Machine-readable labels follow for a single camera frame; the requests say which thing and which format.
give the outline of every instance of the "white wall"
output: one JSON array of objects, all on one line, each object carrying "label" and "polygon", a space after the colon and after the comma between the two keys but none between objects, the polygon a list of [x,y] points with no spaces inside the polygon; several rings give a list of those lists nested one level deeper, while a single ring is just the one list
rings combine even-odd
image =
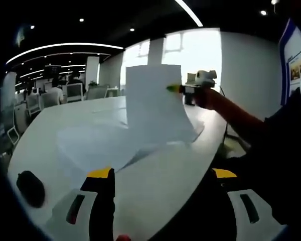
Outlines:
[{"label": "white wall", "polygon": [[264,119],[280,108],[281,72],[275,43],[221,32],[221,86],[227,98]]},{"label": "white wall", "polygon": [[100,64],[99,84],[109,84],[110,87],[119,86],[120,68],[122,65],[123,53],[110,57]]}]

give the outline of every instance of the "display board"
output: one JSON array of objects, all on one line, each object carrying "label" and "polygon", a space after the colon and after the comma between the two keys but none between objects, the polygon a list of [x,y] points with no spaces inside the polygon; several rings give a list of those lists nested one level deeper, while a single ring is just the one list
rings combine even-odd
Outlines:
[{"label": "display board", "polygon": [[299,87],[301,80],[301,31],[290,19],[279,42],[282,95],[284,105],[289,96]]}]

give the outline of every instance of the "poster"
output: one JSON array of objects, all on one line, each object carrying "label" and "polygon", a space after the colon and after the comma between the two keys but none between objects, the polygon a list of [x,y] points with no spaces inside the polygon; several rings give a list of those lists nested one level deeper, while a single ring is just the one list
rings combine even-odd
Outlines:
[{"label": "poster", "polygon": [[291,60],[289,60],[290,68],[290,89],[289,95],[291,95],[296,88],[299,87],[301,80],[301,51]]}]

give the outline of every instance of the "person's hand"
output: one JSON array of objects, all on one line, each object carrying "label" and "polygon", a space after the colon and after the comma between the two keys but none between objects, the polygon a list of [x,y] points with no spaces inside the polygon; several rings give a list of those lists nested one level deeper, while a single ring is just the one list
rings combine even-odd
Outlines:
[{"label": "person's hand", "polygon": [[220,93],[215,90],[203,87],[201,91],[194,96],[194,100],[197,106],[212,110],[220,97]]}]

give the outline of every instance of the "desk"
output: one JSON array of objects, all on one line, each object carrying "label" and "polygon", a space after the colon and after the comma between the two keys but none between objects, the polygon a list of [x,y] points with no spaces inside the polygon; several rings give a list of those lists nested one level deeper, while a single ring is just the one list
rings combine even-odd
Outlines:
[{"label": "desk", "polygon": [[[208,170],[223,140],[226,123],[214,111],[194,106],[185,109],[191,122],[205,122],[203,132],[191,144],[195,155],[201,158],[194,158],[190,165],[192,158],[185,158],[178,150],[155,153],[116,173],[114,236],[126,233],[133,240],[153,236],[180,210]],[[44,183],[47,198],[42,208],[31,208],[20,198],[35,224],[43,225],[55,204],[72,189],[71,181],[57,168],[57,131],[114,118],[125,121],[125,96],[46,108],[27,128],[12,156],[8,176],[18,197],[18,173],[30,170]],[[181,181],[178,177],[183,175],[187,178]]]},{"label": "desk", "polygon": [[118,94],[119,89],[118,88],[108,88],[107,89],[107,93],[106,93],[106,97],[117,97],[119,96]]}]

